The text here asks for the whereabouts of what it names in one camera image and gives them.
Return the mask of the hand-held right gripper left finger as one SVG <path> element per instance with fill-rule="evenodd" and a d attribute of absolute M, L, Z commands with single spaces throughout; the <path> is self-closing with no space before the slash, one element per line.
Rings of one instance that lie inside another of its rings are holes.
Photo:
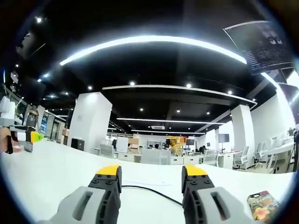
<path fill-rule="evenodd" d="M 49 220 L 38 224 L 116 224 L 121 207 L 122 170 L 109 165 L 96 172 L 88 186 L 64 198 Z"/>

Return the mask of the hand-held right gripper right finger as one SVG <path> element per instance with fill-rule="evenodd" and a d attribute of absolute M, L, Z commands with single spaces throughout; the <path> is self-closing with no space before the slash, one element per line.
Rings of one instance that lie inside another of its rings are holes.
<path fill-rule="evenodd" d="M 206 171 L 182 167 L 182 207 L 186 224 L 254 224 L 244 205 L 223 187 L 214 186 Z"/>

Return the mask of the person's left hand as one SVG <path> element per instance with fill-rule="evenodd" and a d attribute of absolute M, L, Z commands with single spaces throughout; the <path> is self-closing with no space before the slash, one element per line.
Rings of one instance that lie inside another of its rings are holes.
<path fill-rule="evenodd" d="M 9 128 L 0 128 L 0 151 L 8 152 L 11 149 L 11 133 Z"/>

